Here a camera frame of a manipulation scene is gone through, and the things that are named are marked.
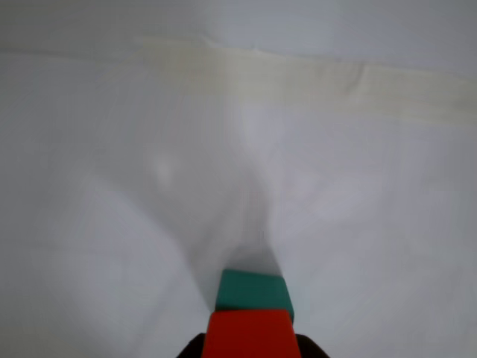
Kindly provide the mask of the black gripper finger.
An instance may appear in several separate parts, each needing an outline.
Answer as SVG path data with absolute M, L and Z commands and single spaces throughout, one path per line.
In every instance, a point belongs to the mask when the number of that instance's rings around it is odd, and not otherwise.
M 296 338 L 302 358 L 329 358 L 329 355 L 308 336 L 297 334 Z
M 205 333 L 196 335 L 178 354 L 178 358 L 201 358 Z

